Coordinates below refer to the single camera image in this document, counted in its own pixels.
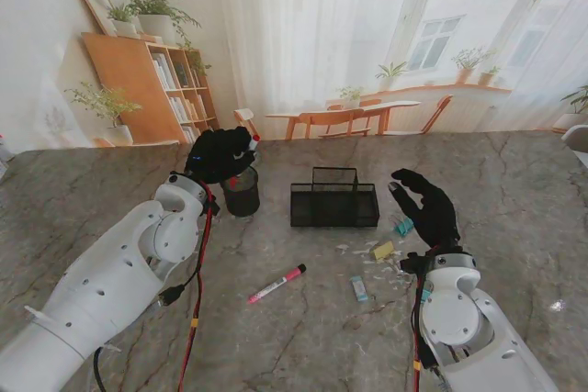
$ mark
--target sticky note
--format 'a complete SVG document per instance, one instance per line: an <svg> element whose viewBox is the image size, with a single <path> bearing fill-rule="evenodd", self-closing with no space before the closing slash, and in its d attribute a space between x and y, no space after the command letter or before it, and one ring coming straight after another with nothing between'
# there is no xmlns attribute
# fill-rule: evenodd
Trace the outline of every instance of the sticky note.
<svg viewBox="0 0 588 392"><path fill-rule="evenodd" d="M381 259L386 259L394 252L394 245L392 241L388 241L383 245L380 245L376 250L374 250L374 257L377 261Z"/></svg>

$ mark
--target gray marble table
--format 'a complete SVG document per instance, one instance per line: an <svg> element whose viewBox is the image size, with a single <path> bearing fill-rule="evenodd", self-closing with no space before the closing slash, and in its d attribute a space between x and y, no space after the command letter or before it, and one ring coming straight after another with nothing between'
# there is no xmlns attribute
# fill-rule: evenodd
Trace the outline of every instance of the gray marble table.
<svg viewBox="0 0 588 392"><path fill-rule="evenodd" d="M481 288L560 391L588 390L588 171L558 136L431 134L260 146L259 211L234 218L223 208L214 221L185 391L412 390L413 281L365 253L389 239L403 253L426 249L415 233L400 240L391 232L401 212L386 184L401 167L452 198ZM23 307L41 309L67 266L152 196L185 154L162 146L16 157L0 183L0 345L24 327ZM292 229L289 184L308 182L312 166L354 166L361 181L375 183L378 228ZM247 305L248 295L299 263L308 267L304 276ZM180 266L170 284L192 265ZM364 304L349 284L353 275L365 281ZM121 353L101 359L109 392L175 390L195 299L192 289L115 338ZM554 308L559 301L561 310ZM85 390L89 365L64 390ZM424 377L422 390L436 390L433 378Z"/></svg>

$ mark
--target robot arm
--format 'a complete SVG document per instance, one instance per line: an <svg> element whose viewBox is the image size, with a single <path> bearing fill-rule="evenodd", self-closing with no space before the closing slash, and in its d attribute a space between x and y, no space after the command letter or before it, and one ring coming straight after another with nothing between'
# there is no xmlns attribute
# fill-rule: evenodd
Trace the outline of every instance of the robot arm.
<svg viewBox="0 0 588 392"><path fill-rule="evenodd" d="M402 211L432 247L425 256L409 253L401 261L402 270L419 281L415 311L420 313L414 319L419 364L440 371L454 392L472 385L480 392L557 392L498 304L477 288L481 275L473 257L457 246L455 209L445 192L410 170L392 177L423 195L418 208L401 185L390 183Z"/></svg>
<svg viewBox="0 0 588 392"><path fill-rule="evenodd" d="M198 217L213 204L205 183L238 174L254 159L245 128L204 134L190 153L198 162L170 174L153 200L78 257L42 311L28 308L34 320L0 352L0 391L61 390L87 357L137 320L194 252Z"/></svg>

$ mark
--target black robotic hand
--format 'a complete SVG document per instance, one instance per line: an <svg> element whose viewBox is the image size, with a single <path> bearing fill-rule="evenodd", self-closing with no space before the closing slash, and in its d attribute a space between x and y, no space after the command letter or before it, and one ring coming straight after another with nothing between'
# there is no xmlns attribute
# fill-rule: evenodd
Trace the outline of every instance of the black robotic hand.
<svg viewBox="0 0 588 392"><path fill-rule="evenodd" d="M412 170L397 170L392 178L412 192L423 195L423 208L419 208L402 185L393 182L388 185L401 210L413 220L421 239L431 248L438 246L448 249L457 246L461 238L456 224L456 210L446 193Z"/></svg>
<svg viewBox="0 0 588 392"><path fill-rule="evenodd" d="M186 161L186 176L216 184L242 173L255 159L249 151L246 128L206 130L198 137Z"/></svg>

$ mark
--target potted plant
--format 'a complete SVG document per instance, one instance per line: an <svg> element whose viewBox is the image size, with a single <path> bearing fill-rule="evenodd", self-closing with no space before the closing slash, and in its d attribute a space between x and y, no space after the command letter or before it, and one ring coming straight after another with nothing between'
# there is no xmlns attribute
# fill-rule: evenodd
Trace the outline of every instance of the potted plant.
<svg viewBox="0 0 588 392"><path fill-rule="evenodd" d="M361 87L343 87L337 89L339 96L343 100L343 109L357 109L361 101Z"/></svg>
<svg viewBox="0 0 588 392"><path fill-rule="evenodd" d="M474 68L491 55L491 52L484 51L483 46L473 50L461 50L458 55L451 59L459 68L456 84L466 83Z"/></svg>
<svg viewBox="0 0 588 392"><path fill-rule="evenodd" d="M141 109L141 105L131 103L124 96L122 89L108 89L103 87L96 91L94 86L81 82L84 90L66 89L64 92L73 94L73 103L80 103L85 110L93 110L99 118L107 118L112 122L112 128L107 128L105 138L115 146L131 146L132 136L129 128L119 124L120 114L134 112Z"/></svg>
<svg viewBox="0 0 588 392"><path fill-rule="evenodd" d="M132 21L132 11L128 5L120 4L119 6L113 6L108 10L108 18L112 20L117 35L121 37L130 37L137 39L137 29L130 23Z"/></svg>
<svg viewBox="0 0 588 392"><path fill-rule="evenodd" d="M388 78L388 87L391 86L392 82L396 77L400 77L406 70L402 69L406 65L406 62L402 62L398 66L394 67L394 63L391 62L390 66L379 64L379 68L382 70L381 73L376 74L376 78Z"/></svg>
<svg viewBox="0 0 588 392"><path fill-rule="evenodd" d="M573 114L563 114L554 124L557 132L567 132L569 128L578 124L584 124L588 120L588 114L583 111L588 109L588 84L569 95L564 96L560 101L570 100L573 106Z"/></svg>
<svg viewBox="0 0 588 392"><path fill-rule="evenodd" d="M129 8L139 16L141 28L147 34L160 36L166 45L175 46L175 33L186 40L182 24L200 24L188 13L169 5L172 0L128 0Z"/></svg>
<svg viewBox="0 0 588 392"><path fill-rule="evenodd" d="M480 74L480 80L478 80L478 84L480 86L487 86L492 81L492 78L494 78L494 75L499 72L500 68L498 66L493 66L492 69L490 69L488 72Z"/></svg>

